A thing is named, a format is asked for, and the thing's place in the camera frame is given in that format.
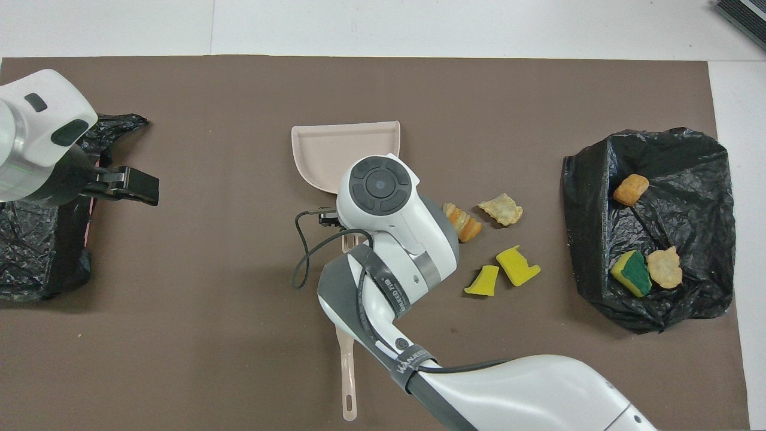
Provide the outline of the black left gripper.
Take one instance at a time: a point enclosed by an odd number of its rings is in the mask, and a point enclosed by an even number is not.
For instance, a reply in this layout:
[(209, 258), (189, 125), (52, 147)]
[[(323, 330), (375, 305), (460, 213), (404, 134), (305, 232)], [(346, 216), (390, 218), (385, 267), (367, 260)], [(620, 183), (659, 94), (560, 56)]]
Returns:
[[(117, 187), (124, 179), (124, 190)], [(71, 145), (55, 163), (54, 169), (42, 186), (42, 205), (59, 207), (77, 196), (96, 199), (128, 199), (156, 207), (159, 204), (159, 178), (135, 168), (117, 169), (96, 166), (79, 145)]]

